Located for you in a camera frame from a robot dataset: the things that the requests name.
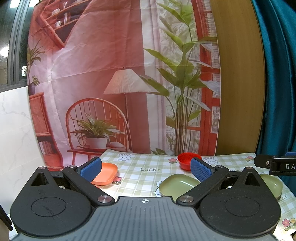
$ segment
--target white pot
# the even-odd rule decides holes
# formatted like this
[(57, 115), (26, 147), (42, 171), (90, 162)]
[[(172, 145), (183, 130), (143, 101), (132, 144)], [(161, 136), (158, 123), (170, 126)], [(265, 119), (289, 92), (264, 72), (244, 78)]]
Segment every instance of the white pot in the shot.
[(107, 138), (87, 138), (86, 141), (90, 148), (95, 148), (95, 149), (107, 148)]

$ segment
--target chair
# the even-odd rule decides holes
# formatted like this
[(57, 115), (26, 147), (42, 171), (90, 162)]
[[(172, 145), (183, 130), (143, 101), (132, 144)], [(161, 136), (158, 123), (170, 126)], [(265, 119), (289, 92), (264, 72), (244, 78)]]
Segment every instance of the chair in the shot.
[(88, 155), (88, 161), (91, 156), (100, 156), (103, 152), (87, 151), (81, 146), (86, 145), (85, 138), (79, 140), (79, 136), (74, 136), (71, 133), (74, 130), (79, 130), (77, 120), (87, 121), (86, 114), (97, 120), (109, 120), (110, 123), (124, 134), (115, 134), (115, 137), (110, 137), (110, 141), (120, 142), (126, 147), (125, 152), (131, 152), (131, 135), (128, 123), (122, 111), (109, 101), (99, 98), (85, 98), (75, 102), (70, 106), (66, 113), (66, 128), (71, 149), (67, 152), (73, 153), (72, 165), (75, 163), (76, 154)]

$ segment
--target plant leaf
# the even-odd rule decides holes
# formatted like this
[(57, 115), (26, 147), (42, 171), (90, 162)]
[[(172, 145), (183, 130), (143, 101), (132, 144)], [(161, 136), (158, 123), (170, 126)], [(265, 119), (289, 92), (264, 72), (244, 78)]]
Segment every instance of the plant leaf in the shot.
[(182, 19), (182, 17), (177, 13), (176, 10), (168, 7), (168, 6), (165, 6), (164, 4), (162, 3), (156, 3), (157, 5), (161, 6), (162, 8), (164, 8), (165, 10), (167, 10), (168, 12), (170, 12), (176, 19), (178, 19), (180, 22), (182, 23), (186, 23), (184, 19)]
[(177, 44), (177, 46), (179, 47), (179, 49), (182, 50), (183, 48), (183, 41), (175, 34), (173, 34), (172, 32), (163, 29), (163, 31)]
[(170, 82), (173, 86), (176, 86), (178, 79), (174, 75), (172, 75), (170, 72), (166, 71), (165, 69), (162, 69), (162, 68), (160, 69), (157, 68), (157, 69), (168, 82)]
[(188, 52), (189, 50), (191, 50), (191, 49), (193, 48), (194, 45), (195, 45), (194, 42), (185, 43), (185, 44), (183, 44), (181, 50), (182, 50), (182, 52), (183, 52), (184, 54), (187, 54), (187, 52)]
[(41, 58), (40, 58), (39, 56), (37, 56), (37, 57), (34, 57), (34, 58), (31, 60), (31, 61), (32, 61), (32, 63), (33, 63), (35, 60), (41, 61)]
[(89, 114), (85, 114), (87, 119), (89, 120), (89, 122), (94, 125), (94, 119), (89, 115)]
[(172, 33), (175, 33), (175, 32), (172, 30), (171, 26), (168, 24), (168, 22), (167, 22), (162, 16), (160, 16), (159, 19), (160, 19), (160, 21), (163, 23), (163, 25), (167, 28), (167, 30), (169, 30), (169, 31), (172, 32)]
[(214, 48), (212, 44), (200, 44), (201, 46), (203, 46), (206, 50), (210, 51), (211, 53), (214, 52)]
[(124, 132), (117, 130), (117, 129), (108, 129), (107, 131), (111, 131), (113, 133), (124, 134)]
[(173, 129), (176, 128), (176, 123), (175, 123), (174, 119), (170, 116), (165, 117), (165, 124)]
[(182, 60), (175, 71), (175, 75), (178, 78), (176, 86), (178, 86), (181, 89), (181, 91), (183, 91), (184, 87), (187, 85), (187, 79), (192, 73), (193, 69), (193, 64), (186, 59), (186, 56), (183, 53)]
[(161, 150), (161, 149), (159, 149), (159, 148), (155, 148), (155, 150), (156, 150), (159, 154), (161, 154), (161, 155), (166, 155), (166, 156), (167, 156), (167, 153), (166, 153), (164, 150)]
[(86, 121), (84, 121), (84, 120), (79, 120), (78, 121), (81, 125), (79, 125), (80, 127), (82, 127), (82, 128), (88, 128), (88, 129), (91, 129), (91, 125), (90, 125), (90, 123), (87, 123)]
[(32, 58), (35, 57), (35, 56), (37, 56), (38, 54), (42, 53), (42, 52), (39, 51), (39, 49), (41, 49), (41, 47), (39, 47), (38, 49), (36, 49), (34, 52), (31, 52)]
[(35, 52), (35, 50), (36, 50), (36, 48), (37, 48), (37, 45), (39, 44), (40, 40), (41, 40), (41, 39), (39, 39), (39, 41), (37, 42), (37, 44), (36, 44), (35, 47), (33, 48), (32, 53)]
[(161, 60), (162, 62), (164, 62), (167, 66), (169, 66), (173, 71), (176, 70), (177, 66), (174, 65), (171, 60), (169, 60), (168, 58), (164, 57), (161, 53), (152, 50), (152, 49), (145, 49), (149, 54), (151, 54), (152, 56), (158, 58), (159, 60)]
[(92, 128), (91, 130), (93, 131), (93, 133), (94, 133), (94, 135), (95, 135), (95, 136), (97, 136), (97, 135), (98, 135), (98, 132), (96, 131), (96, 129), (95, 129), (95, 128)]
[(159, 93), (159, 92), (148, 92), (148, 94), (163, 96), (163, 95), (162, 95), (161, 93)]
[(176, 7), (181, 7), (181, 4), (175, 0), (168, 0), (170, 3), (174, 4)]
[(206, 87), (203, 83), (199, 81), (200, 77), (200, 68), (196, 71), (194, 76), (191, 78), (191, 80), (188, 81), (187, 86), (191, 89), (199, 89)]
[(201, 61), (199, 61), (199, 60), (190, 59), (190, 61), (192, 61), (192, 62), (196, 62), (196, 63), (198, 63), (198, 64), (200, 64), (200, 65), (203, 65), (203, 66), (206, 66), (206, 67), (209, 67), (209, 68), (213, 69), (212, 66), (210, 66), (210, 65), (208, 65), (208, 64), (206, 64), (206, 63), (204, 63), (204, 62), (201, 62)]
[(41, 51), (41, 52), (40, 51), (37, 51), (37, 52), (35, 52), (34, 57), (37, 56), (37, 55), (39, 55), (39, 54), (42, 54), (42, 53), (45, 53), (45, 51)]
[(108, 134), (104, 134), (104, 137), (106, 137), (108, 140), (110, 140), (110, 136)]
[(205, 103), (202, 103), (201, 101), (197, 100), (197, 99), (193, 99), (190, 96), (187, 96), (188, 99), (190, 99), (192, 102), (194, 102), (195, 104), (199, 105), (201, 108), (210, 111), (211, 109), (209, 107), (207, 107), (207, 105)]
[(183, 95), (179, 95), (177, 97), (177, 103), (180, 103), (186, 96), (183, 96)]
[(199, 39), (199, 42), (202, 42), (202, 43), (217, 43), (217, 37), (203, 37), (202, 39)]
[(152, 86), (154, 89), (156, 89), (161, 95), (168, 97), (170, 95), (169, 91), (160, 83), (158, 83), (156, 80), (149, 76), (141, 76), (139, 77), (148, 85)]
[(201, 110), (196, 110), (196, 111), (192, 112), (188, 118), (188, 121), (195, 119), (196, 117), (199, 116), (200, 113), (201, 113)]
[(201, 83), (203, 83), (208, 89), (214, 91), (215, 93), (220, 92), (220, 82), (219, 81), (202, 81), (200, 80)]
[(187, 25), (190, 25), (192, 21), (193, 7), (191, 4), (182, 5), (180, 10), (180, 16)]
[(174, 140), (168, 134), (167, 134), (167, 139), (171, 145), (174, 145)]
[(30, 49), (27, 50), (27, 63), (30, 64), (31, 55), (30, 55)]

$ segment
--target bunny print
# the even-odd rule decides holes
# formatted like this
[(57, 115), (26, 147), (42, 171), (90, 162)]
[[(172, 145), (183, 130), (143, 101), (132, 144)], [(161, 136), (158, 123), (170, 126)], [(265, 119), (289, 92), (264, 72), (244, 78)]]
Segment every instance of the bunny print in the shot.
[(119, 157), (118, 157), (119, 161), (127, 161), (127, 160), (130, 160), (130, 159), (131, 159), (131, 154), (120, 153)]
[(209, 158), (207, 157), (202, 157), (202, 160), (208, 163), (209, 165), (216, 165), (218, 162), (214, 159), (213, 156), (210, 156)]
[(162, 183), (162, 181), (158, 181), (157, 183), (156, 183), (156, 185), (157, 185), (157, 189), (156, 189), (156, 191), (155, 191), (155, 196), (156, 197), (161, 197), (161, 194), (160, 194), (160, 191), (159, 191), (159, 185)]

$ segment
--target plant pot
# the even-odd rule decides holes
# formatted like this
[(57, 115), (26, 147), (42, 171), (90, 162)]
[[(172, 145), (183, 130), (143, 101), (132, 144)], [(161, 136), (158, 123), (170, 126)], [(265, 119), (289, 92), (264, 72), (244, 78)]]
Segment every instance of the plant pot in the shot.
[(30, 83), (28, 85), (28, 93), (29, 93), (29, 95), (35, 94), (35, 88), (36, 88), (36, 86), (34, 85), (34, 83)]
[(86, 141), (90, 148), (94, 148), (94, 149), (107, 148), (107, 138), (87, 138)]

